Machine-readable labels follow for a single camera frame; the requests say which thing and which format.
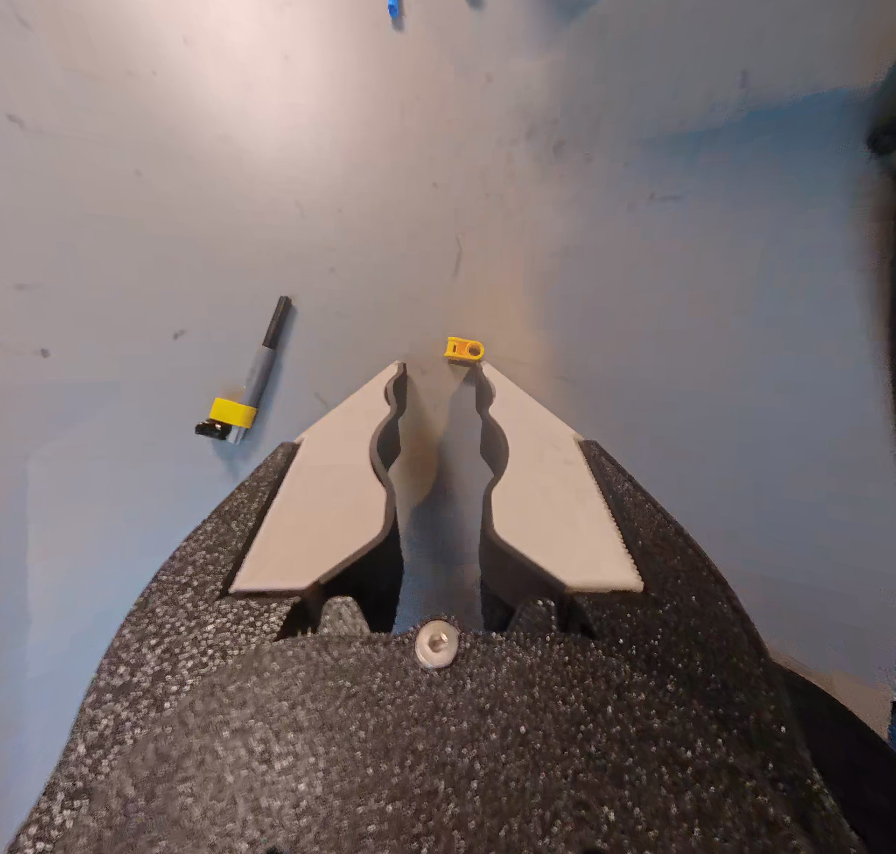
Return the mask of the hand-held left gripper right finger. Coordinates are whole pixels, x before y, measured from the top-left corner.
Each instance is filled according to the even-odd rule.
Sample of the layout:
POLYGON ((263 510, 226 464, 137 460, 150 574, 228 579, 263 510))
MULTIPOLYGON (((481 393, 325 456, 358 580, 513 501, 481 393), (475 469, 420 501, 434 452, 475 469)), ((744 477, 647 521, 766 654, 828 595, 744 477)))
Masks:
POLYGON ((532 601, 641 594, 644 580, 588 464, 585 439, 490 363, 475 368, 479 453, 491 472, 478 550, 485 629, 532 601))

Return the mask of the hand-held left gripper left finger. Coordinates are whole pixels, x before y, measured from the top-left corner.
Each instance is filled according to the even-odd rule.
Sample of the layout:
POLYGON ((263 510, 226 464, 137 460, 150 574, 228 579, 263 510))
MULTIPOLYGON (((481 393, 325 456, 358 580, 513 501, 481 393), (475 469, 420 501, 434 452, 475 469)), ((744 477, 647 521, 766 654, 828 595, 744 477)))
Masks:
POLYGON ((375 633, 395 625, 404 560, 389 475, 400 454, 407 367, 396 361, 310 426, 231 569, 230 596, 295 599, 286 627, 356 602, 375 633))

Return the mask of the grey axle pin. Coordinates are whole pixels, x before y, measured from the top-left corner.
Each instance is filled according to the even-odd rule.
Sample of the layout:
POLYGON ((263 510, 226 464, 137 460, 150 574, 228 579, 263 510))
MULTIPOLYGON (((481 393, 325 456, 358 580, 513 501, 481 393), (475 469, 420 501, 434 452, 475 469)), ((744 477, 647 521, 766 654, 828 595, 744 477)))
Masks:
POLYGON ((209 420, 230 425, 230 435, 226 442, 232 444, 241 442, 252 428, 273 371, 275 356, 292 306, 289 296, 279 297, 264 334, 263 343, 252 359, 239 397, 217 397, 212 404, 209 420))

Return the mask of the grey desk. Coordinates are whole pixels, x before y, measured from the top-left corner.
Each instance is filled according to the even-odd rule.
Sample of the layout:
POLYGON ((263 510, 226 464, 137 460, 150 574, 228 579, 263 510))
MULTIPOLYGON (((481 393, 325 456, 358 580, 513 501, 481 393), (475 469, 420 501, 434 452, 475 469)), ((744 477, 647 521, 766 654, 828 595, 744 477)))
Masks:
POLYGON ((479 624, 448 335, 599 441, 883 729, 863 136, 894 0, 2 0, 2 846, 145 584, 387 364, 397 629, 479 624), (252 428, 237 398, 280 296, 252 428))

